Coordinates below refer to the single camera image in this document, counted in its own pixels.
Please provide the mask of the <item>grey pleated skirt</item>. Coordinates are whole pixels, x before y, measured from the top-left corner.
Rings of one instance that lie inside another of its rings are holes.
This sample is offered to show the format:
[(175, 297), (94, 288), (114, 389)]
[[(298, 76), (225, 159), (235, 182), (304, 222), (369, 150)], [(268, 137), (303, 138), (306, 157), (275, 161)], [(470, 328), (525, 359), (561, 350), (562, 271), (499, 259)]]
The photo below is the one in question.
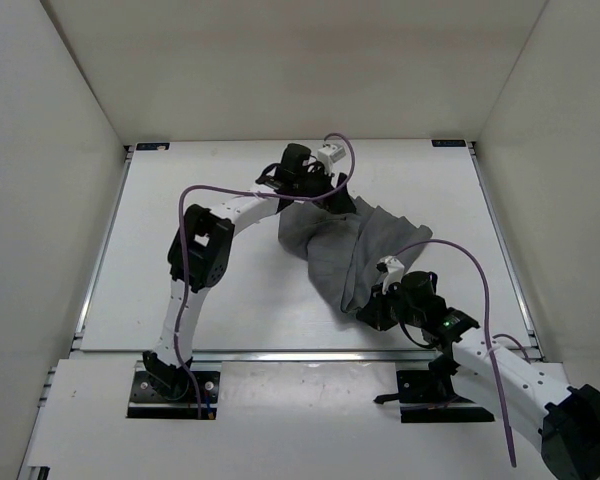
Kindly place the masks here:
[(416, 226), (362, 198), (356, 211), (332, 214), (308, 203), (294, 203), (279, 216), (278, 241), (288, 253), (307, 262), (310, 282), (333, 310), (355, 316), (369, 301), (381, 273), (376, 265), (395, 255), (410, 268), (433, 237), (426, 225)]

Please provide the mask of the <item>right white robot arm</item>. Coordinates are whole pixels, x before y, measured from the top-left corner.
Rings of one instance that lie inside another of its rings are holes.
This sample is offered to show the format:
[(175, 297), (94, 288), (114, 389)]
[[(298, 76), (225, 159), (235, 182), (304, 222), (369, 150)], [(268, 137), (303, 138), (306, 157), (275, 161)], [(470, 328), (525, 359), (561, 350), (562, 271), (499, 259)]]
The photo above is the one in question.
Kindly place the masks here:
[(459, 395), (501, 417), (558, 479), (600, 478), (600, 391), (558, 380), (487, 338), (474, 318), (447, 306), (436, 287), (436, 274), (422, 271), (390, 286), (379, 283), (356, 317), (380, 331), (420, 329), (440, 353), (428, 376), (433, 396)]

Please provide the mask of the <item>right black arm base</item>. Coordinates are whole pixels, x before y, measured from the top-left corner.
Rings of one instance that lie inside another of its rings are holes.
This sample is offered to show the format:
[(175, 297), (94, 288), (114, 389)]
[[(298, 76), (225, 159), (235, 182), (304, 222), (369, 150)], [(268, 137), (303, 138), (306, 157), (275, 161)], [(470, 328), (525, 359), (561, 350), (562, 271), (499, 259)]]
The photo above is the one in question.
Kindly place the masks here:
[(451, 373), (447, 360), (398, 362), (395, 391), (380, 394), (373, 402), (379, 406), (396, 403), (403, 424), (494, 422), (492, 413), (456, 393)]

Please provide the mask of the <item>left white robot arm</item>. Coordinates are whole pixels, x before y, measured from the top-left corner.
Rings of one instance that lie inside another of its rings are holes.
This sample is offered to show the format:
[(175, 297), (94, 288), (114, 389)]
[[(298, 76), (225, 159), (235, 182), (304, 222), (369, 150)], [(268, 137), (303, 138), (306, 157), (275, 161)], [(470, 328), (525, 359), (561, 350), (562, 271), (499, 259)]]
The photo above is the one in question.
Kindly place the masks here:
[[(161, 396), (180, 400), (200, 391), (191, 369), (193, 336), (206, 296), (227, 272), (234, 238), (294, 203), (336, 214), (354, 211), (347, 192), (350, 176), (333, 171), (336, 162), (354, 157), (348, 140), (325, 139), (317, 151), (290, 143), (280, 161), (265, 167), (247, 190), (197, 184), (181, 192), (178, 229), (167, 254), (169, 306), (157, 345), (142, 355), (150, 384)], [(230, 198), (214, 207), (186, 202), (189, 194), (205, 189)]]

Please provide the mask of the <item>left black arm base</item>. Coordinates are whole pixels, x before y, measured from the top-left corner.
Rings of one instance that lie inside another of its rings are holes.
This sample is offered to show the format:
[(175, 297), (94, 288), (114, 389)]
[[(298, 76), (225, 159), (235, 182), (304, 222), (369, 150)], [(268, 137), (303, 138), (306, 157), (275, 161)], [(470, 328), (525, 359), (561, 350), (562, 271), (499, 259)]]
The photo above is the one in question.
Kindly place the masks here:
[(145, 351), (135, 366), (126, 416), (131, 419), (211, 421), (218, 416), (221, 371), (194, 365), (166, 365)]

